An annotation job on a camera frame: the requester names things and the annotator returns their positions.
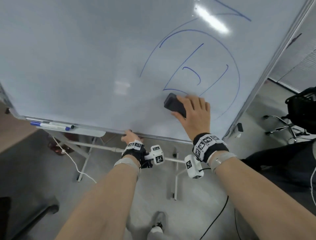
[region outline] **office chair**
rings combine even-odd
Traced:
[[[263,119],[274,117],[285,126],[265,132],[265,134],[270,135],[284,129],[289,129],[294,142],[297,141],[297,137],[299,136],[316,134],[316,87],[310,87],[301,93],[289,97],[285,100],[285,103],[288,105],[288,115],[284,117],[274,115],[263,116]],[[295,128],[295,126],[303,128],[304,132]]]

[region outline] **sneaker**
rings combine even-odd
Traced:
[[[167,227],[166,214],[164,212],[156,212],[155,225],[153,227],[160,227],[162,231]]]

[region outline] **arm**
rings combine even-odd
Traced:
[[[210,132],[210,106],[203,98],[178,96],[187,118],[173,112],[188,136]],[[224,151],[215,152],[210,161]],[[230,200],[261,240],[315,239],[316,216],[268,179],[232,157],[216,168]]]
[[[126,142],[139,138],[130,131],[122,137]],[[139,166],[132,155],[126,155]],[[116,165],[91,191],[85,194],[56,240],[123,239],[137,180],[135,168]]]

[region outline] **person's right arm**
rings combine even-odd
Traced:
[[[191,140],[210,132],[210,107],[196,96],[178,96],[187,118],[173,112]],[[210,161],[221,152],[215,152]],[[316,216],[268,179],[232,157],[216,168],[229,199],[261,240],[316,239]]]

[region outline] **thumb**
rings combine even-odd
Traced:
[[[173,116],[175,116],[179,122],[183,125],[185,123],[185,118],[178,112],[171,112]]]

